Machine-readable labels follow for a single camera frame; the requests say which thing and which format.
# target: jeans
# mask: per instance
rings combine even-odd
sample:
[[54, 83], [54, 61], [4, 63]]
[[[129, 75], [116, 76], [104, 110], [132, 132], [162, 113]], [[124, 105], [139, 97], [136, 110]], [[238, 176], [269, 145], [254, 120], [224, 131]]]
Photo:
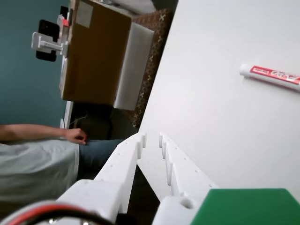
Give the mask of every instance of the jeans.
[[115, 148], [123, 140], [91, 140], [79, 145], [77, 180], [94, 179]]

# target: toothpaste tube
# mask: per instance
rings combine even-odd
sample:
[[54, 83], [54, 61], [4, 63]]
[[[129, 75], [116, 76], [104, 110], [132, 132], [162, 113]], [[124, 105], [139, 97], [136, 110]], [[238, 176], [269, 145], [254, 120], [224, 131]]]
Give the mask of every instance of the toothpaste tube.
[[241, 65], [240, 75], [300, 91], [300, 76], [298, 75], [248, 64]]

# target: red toothpaste label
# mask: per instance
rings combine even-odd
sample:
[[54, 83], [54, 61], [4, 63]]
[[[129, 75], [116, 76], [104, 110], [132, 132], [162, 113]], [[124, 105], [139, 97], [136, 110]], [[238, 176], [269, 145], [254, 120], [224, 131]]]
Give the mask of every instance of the red toothpaste label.
[[300, 76], [294, 74], [287, 74], [285, 72], [280, 72], [274, 69], [253, 66], [250, 72], [258, 75], [268, 76], [270, 78], [278, 79], [281, 81], [293, 83], [296, 85], [299, 85], [300, 83]]

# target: white desk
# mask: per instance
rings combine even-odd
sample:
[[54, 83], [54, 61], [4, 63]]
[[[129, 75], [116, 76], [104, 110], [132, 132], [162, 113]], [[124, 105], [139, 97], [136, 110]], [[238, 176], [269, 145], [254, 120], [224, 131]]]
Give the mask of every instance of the white desk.
[[160, 200], [160, 131], [222, 188], [300, 200], [300, 94], [239, 75], [242, 63], [300, 74], [299, 26], [299, 1], [179, 1], [141, 126], [139, 166]]

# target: cardboard box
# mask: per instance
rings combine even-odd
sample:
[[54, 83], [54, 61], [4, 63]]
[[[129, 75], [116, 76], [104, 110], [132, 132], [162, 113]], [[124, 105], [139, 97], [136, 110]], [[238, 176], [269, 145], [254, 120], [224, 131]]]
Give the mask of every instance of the cardboard box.
[[131, 17], [89, 0], [72, 0], [71, 8], [61, 96], [69, 101], [113, 105]]

